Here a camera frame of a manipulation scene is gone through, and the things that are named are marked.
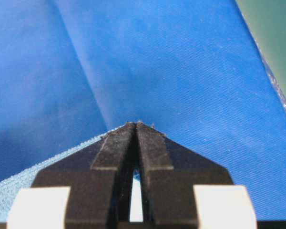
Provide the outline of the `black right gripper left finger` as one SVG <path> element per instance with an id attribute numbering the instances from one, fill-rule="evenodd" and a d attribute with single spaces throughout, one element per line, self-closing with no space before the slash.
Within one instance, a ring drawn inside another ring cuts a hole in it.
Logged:
<path id="1" fill-rule="evenodd" d="M 113 229 L 129 218 L 134 123 L 41 170 L 21 189 L 9 229 Z"/>

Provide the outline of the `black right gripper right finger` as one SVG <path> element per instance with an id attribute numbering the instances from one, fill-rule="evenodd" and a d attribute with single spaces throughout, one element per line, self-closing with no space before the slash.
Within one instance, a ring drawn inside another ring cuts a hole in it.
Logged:
<path id="1" fill-rule="evenodd" d="M 143 223 L 151 229 L 254 229 L 247 189 L 227 169 L 138 123 Z"/>

